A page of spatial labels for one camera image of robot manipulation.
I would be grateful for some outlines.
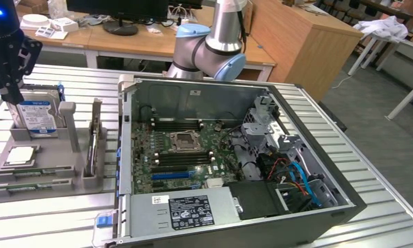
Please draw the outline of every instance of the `monitor stand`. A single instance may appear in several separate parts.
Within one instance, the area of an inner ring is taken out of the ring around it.
[[[108,21],[103,24],[103,28],[107,32],[115,35],[136,35],[137,33],[137,27],[133,23],[127,23],[123,21],[123,18],[119,19],[119,21]]]

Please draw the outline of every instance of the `warning label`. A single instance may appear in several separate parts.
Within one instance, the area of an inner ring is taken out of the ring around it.
[[[19,108],[31,132],[53,133],[56,131],[55,118],[49,114],[51,102],[24,101],[20,103]]]
[[[215,225],[213,213],[205,195],[169,199],[169,206],[175,230]]]

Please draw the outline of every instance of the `floor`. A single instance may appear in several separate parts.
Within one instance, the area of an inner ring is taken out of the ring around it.
[[[348,59],[333,86],[348,77]],[[401,86],[372,67],[360,70],[323,103],[348,127],[347,136],[413,207],[413,106],[393,121],[384,116],[407,96]]]

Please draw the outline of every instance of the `blue hard drive label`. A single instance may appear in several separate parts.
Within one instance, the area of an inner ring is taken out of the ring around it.
[[[51,102],[24,101],[20,103],[19,108],[31,132],[53,133],[56,131],[55,117],[51,114]]]

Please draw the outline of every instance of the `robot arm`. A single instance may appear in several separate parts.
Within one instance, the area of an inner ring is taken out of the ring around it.
[[[179,27],[169,78],[232,81],[245,65],[241,40],[245,43],[241,9],[247,0],[217,0],[212,29],[199,24]]]
[[[41,48],[20,29],[13,0],[0,0],[0,95],[15,105],[24,101],[23,76],[32,73]]]

